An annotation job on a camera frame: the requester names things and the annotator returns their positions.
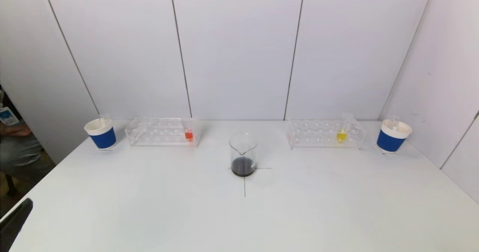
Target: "table surface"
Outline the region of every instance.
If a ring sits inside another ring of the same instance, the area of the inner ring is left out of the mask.
[[[198,148],[85,140],[25,197],[19,251],[479,251],[479,205],[411,144],[295,148],[282,121],[203,121]],[[249,177],[229,168],[229,136],[258,139]]]

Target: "white wall panel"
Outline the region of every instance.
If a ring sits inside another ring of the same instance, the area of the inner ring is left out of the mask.
[[[193,117],[283,119],[301,0],[174,0]]]
[[[442,170],[479,203],[479,119],[474,121]]]
[[[171,0],[50,0],[100,113],[189,117]]]
[[[378,119],[427,0],[303,0],[287,118]]]
[[[98,113],[48,0],[0,0],[0,82],[43,148],[59,163]]]
[[[440,167],[479,109],[479,0],[430,0],[383,118]]]

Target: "black liquid in beaker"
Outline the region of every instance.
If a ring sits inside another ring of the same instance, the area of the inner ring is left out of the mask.
[[[250,158],[236,158],[235,160],[233,160],[233,162],[231,162],[231,170],[234,174],[240,177],[245,177],[252,174],[254,170],[256,170],[256,165],[251,167],[253,163],[253,160],[251,160]]]

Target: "blue and white cup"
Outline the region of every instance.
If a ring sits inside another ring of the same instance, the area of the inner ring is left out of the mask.
[[[99,118],[85,125],[85,131],[100,150],[108,150],[115,146],[116,136],[110,118]]]
[[[395,153],[411,133],[412,128],[407,124],[386,119],[381,126],[377,145],[383,153]]]

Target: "test tube with yellow liquid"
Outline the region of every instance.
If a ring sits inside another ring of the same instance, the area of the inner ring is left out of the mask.
[[[345,112],[342,114],[342,124],[340,129],[338,130],[338,134],[336,138],[338,139],[339,143],[343,143],[348,138],[348,131],[351,127],[351,122],[353,121],[353,114]]]

